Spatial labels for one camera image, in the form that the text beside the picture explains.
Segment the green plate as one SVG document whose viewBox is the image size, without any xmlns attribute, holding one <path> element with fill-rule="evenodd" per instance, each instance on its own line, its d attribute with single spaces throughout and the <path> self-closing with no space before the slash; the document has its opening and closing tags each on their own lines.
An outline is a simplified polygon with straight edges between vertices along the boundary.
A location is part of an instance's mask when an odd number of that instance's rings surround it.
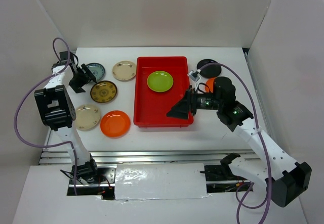
<svg viewBox="0 0 324 224">
<path fill-rule="evenodd" d="M 165 71 L 152 72 L 147 78 L 148 87 L 157 93 L 164 93 L 172 88 L 174 80 L 171 74 Z"/>
</svg>

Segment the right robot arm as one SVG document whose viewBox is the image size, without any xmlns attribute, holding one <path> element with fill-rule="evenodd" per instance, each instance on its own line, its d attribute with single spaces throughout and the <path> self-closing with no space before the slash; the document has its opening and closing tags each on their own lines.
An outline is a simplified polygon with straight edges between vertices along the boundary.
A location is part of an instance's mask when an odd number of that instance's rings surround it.
<svg viewBox="0 0 324 224">
<path fill-rule="evenodd" d="M 255 163 L 231 153 L 221 160 L 221 175 L 228 180 L 241 176 L 265 187 L 276 205 L 286 207 L 308 189 L 311 166 L 287 154 L 257 124 L 256 115 L 236 100 L 235 92 L 228 77 L 217 77 L 210 93 L 199 94 L 189 87 L 167 116 L 187 119 L 197 110 L 215 110 L 220 121 L 248 143 L 261 160 Z"/>
</svg>

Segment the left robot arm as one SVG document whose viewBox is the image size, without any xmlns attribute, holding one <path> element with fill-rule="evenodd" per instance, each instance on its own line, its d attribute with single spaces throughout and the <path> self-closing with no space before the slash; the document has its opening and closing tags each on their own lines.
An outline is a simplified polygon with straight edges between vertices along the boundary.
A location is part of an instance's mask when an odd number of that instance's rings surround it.
<svg viewBox="0 0 324 224">
<path fill-rule="evenodd" d="M 72 79 L 72 71 L 69 67 L 64 68 L 65 65 L 66 61 L 53 64 L 53 77 L 44 88 L 35 90 L 34 98 L 43 124 L 54 131 L 61 141 L 68 142 L 66 150 L 71 159 L 71 175 L 78 181 L 93 184 L 99 179 L 100 170 L 75 127 L 76 111 L 66 89 Z"/>
</svg>

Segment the yellow patterned plate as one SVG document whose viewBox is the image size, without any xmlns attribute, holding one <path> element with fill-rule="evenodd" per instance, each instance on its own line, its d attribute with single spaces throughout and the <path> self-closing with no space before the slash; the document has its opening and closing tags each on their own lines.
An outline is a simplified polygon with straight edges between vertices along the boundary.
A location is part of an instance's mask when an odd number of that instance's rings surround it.
<svg viewBox="0 0 324 224">
<path fill-rule="evenodd" d="M 112 81 L 104 80 L 96 83 L 90 90 L 90 96 L 96 103 L 104 104 L 114 100 L 117 96 L 117 86 Z"/>
</svg>

